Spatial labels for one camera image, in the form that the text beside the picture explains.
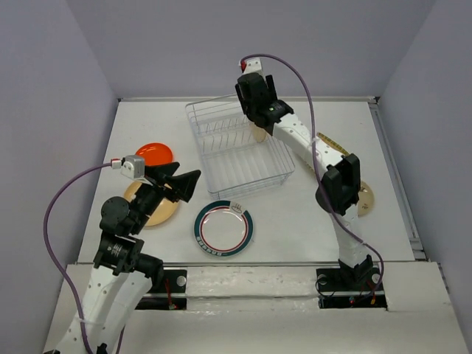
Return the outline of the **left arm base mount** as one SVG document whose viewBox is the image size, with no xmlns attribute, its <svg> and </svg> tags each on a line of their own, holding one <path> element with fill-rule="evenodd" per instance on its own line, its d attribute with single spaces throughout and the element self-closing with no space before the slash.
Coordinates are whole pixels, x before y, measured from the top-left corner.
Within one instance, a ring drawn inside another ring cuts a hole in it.
<svg viewBox="0 0 472 354">
<path fill-rule="evenodd" d="M 139 301 L 137 310 L 186 310 L 187 269 L 166 268 L 159 285 Z"/>
</svg>

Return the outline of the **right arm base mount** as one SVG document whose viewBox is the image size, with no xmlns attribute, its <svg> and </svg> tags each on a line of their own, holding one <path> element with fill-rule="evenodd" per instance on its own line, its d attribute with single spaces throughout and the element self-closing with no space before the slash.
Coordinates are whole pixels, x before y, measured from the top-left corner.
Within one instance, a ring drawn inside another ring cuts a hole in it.
<svg viewBox="0 0 472 354">
<path fill-rule="evenodd" d="M 365 280 L 348 285 L 340 277 L 338 268 L 318 268 L 315 290 L 321 309 L 383 308 L 387 309 L 384 287 L 377 285 L 380 271 L 377 267 Z"/>
</svg>

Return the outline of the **beige plate with leaf design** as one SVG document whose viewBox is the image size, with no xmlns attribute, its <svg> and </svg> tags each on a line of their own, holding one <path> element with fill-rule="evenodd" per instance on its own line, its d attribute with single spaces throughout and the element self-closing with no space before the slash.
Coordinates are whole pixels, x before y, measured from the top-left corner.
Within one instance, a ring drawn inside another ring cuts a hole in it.
<svg viewBox="0 0 472 354">
<path fill-rule="evenodd" d="M 257 127 L 254 123 L 250 124 L 250 128 L 255 142 L 261 143 L 265 141 L 267 133 L 263 128 Z"/>
</svg>

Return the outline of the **white plate with green rim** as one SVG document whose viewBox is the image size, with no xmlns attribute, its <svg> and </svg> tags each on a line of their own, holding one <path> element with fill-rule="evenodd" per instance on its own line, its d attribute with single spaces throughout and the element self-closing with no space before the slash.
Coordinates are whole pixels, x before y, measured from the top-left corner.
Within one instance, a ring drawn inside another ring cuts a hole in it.
<svg viewBox="0 0 472 354">
<path fill-rule="evenodd" d="M 254 238 L 250 212 L 234 201 L 219 200 L 207 204 L 193 225 L 194 239 L 200 249 L 213 257 L 234 257 Z"/>
</svg>

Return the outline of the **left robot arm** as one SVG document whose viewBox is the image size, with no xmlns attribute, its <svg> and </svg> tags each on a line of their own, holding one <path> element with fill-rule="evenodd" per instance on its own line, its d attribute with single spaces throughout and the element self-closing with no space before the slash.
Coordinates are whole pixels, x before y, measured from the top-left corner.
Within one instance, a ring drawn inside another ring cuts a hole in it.
<svg viewBox="0 0 472 354">
<path fill-rule="evenodd" d="M 177 175 L 179 166 L 178 162 L 147 166 L 143 158 L 128 155 L 91 167 L 66 182 L 70 186 L 80 177 L 110 167 L 141 183 L 131 201 L 114 196 L 102 205 L 100 242 L 82 296 L 52 250 L 48 234 L 52 207 L 46 208 L 43 222 L 45 247 L 69 285 L 77 308 L 63 338 L 53 349 L 54 353 L 109 353 L 117 350 L 126 322 L 141 298 L 148 291 L 162 286 L 163 262 L 144 254 L 144 242 L 137 236 L 164 199 L 176 203 L 189 202 L 192 198 L 201 171 Z"/>
</svg>

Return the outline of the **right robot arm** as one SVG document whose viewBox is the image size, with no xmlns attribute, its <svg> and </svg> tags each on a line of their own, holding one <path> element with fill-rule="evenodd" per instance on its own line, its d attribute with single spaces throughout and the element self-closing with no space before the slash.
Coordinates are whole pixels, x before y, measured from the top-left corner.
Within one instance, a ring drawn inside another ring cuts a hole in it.
<svg viewBox="0 0 472 354">
<path fill-rule="evenodd" d="M 372 282 L 375 250 L 361 239 L 358 223 L 359 158 L 340 153 L 311 132 L 292 107 L 277 97 L 272 76 L 243 74 L 235 90 L 246 117 L 289 146 L 315 173 L 316 200 L 330 215 L 339 245 L 339 266 L 326 282 L 334 292 L 364 290 Z"/>
</svg>

